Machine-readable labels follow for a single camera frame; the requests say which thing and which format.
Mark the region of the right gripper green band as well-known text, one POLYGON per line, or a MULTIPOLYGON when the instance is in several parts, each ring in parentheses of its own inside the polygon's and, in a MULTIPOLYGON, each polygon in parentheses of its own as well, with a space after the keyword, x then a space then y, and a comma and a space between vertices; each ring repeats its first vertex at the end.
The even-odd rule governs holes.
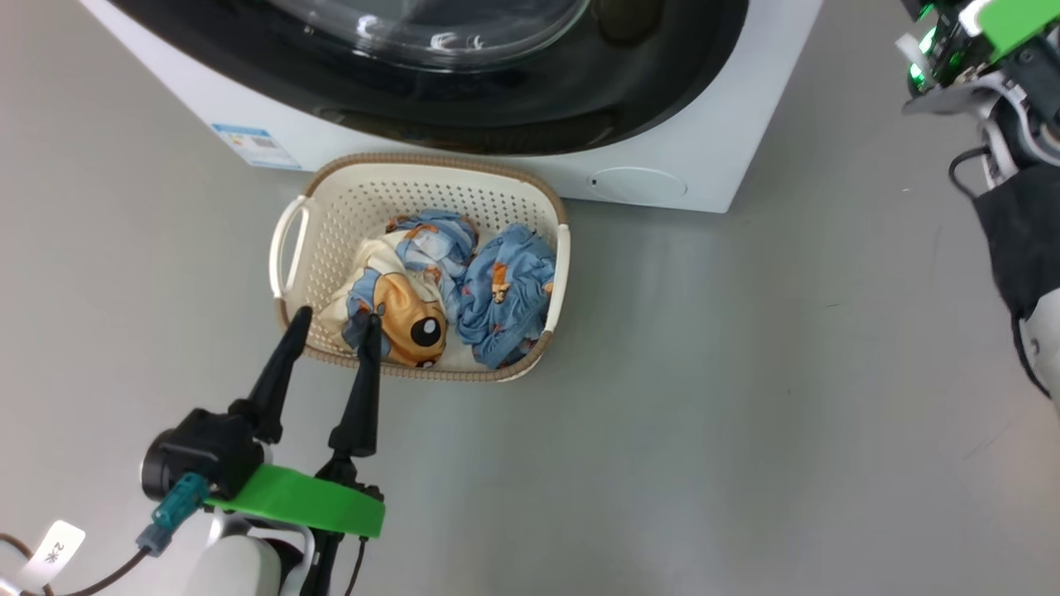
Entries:
POLYGON ((962 112, 974 97, 1008 97, 1017 110, 1060 113, 1060 0, 901 0, 923 38, 896 41, 911 101, 962 112))

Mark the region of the cream cartoon dog garment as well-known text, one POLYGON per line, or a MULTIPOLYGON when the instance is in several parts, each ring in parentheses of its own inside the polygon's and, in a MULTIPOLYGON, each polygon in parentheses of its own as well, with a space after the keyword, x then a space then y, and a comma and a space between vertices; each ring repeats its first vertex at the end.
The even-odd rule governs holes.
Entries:
POLYGON ((326 339, 356 350, 369 316, 377 315, 383 358, 431 368, 446 351, 460 284, 478 242, 477 229, 462 214, 426 209, 394 216, 385 233, 361 242, 347 282, 316 317, 326 339))

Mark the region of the white front-load washing machine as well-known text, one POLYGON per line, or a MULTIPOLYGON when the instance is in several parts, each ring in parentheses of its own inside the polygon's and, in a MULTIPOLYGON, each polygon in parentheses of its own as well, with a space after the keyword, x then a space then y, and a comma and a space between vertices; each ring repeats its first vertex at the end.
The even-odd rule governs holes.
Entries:
POLYGON ((681 112, 605 147, 499 156, 419 147, 351 132, 225 78, 105 0, 80 0, 80 4, 209 127, 220 123, 265 129, 303 172, 355 152, 423 152, 517 166, 551 185, 564 199, 607 201, 588 189, 588 176, 607 166, 648 166, 679 177, 687 192, 675 201, 634 206, 708 214, 723 214, 730 208, 822 11, 822 0, 750 0, 749 16, 730 58, 681 112))

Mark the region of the cream perforated laundry basket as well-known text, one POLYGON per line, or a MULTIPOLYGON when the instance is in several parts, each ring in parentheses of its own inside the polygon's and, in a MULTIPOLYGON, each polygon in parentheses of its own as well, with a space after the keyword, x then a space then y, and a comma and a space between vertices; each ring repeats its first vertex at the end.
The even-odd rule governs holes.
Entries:
POLYGON ((556 253, 556 287, 542 337, 525 358, 489 370, 474 362, 469 347, 450 337, 436 368, 383 363, 383 375, 438 382, 510 382, 526 376, 556 332, 571 271, 571 227, 552 187, 515 166, 409 152, 354 154, 321 166, 277 220, 270 242, 269 286, 280 325, 290 325, 302 306, 321 315, 353 271, 360 243, 383 234, 394 216, 425 209, 465 215, 481 241, 508 225, 527 225, 556 253))

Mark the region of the black round glass washer door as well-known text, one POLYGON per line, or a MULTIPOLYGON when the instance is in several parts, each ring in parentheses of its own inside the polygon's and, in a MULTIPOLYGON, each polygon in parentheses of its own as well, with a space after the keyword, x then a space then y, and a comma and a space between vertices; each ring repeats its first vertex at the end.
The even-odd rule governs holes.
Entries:
POLYGON ((542 156, 633 138, 730 59, 750 0, 105 0, 299 112, 413 146, 542 156))

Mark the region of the blue dog-print garment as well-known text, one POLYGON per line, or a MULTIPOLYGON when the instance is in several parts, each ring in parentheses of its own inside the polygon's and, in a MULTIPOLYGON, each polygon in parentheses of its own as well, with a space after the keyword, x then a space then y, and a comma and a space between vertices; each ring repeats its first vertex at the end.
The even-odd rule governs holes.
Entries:
POLYGON ((554 271, 552 248, 522 223, 479 250, 463 276, 455 325, 477 363, 500 369, 530 354, 544 333, 554 271))

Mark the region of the round white filter cover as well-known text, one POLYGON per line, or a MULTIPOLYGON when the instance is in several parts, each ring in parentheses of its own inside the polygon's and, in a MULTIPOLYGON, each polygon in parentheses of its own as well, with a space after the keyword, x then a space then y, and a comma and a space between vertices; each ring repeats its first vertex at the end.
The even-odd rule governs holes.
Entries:
POLYGON ((648 166, 607 166, 586 182, 600 199, 624 204, 666 204, 682 199, 687 192, 679 177, 648 166))

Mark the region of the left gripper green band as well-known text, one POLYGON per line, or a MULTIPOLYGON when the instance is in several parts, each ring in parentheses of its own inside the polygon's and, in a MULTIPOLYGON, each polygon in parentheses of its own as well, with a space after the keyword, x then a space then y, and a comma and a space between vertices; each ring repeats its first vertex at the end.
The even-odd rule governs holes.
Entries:
MULTIPOLYGON (((302 306, 287 326, 253 389, 232 402, 263 444, 279 444, 292 370, 301 358, 313 320, 302 306)), ((330 432, 333 455, 316 475, 261 464, 235 498, 212 498, 205 548, 205 596, 332 596, 332 579, 344 539, 356 540, 354 567, 342 596, 359 583, 368 543, 378 539, 386 506, 379 487, 357 480, 349 458, 378 449, 382 366, 381 318, 354 317, 364 334, 357 374, 340 423, 330 432)))

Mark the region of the blue energy label sticker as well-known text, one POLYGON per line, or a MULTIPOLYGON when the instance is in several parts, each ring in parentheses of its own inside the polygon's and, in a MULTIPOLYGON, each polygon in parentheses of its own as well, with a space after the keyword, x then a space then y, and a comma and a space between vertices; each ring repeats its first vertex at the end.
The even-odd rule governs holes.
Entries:
POLYGON ((210 127, 219 138, 234 150, 250 166, 270 169, 303 170, 287 150, 265 129, 211 123, 210 127))

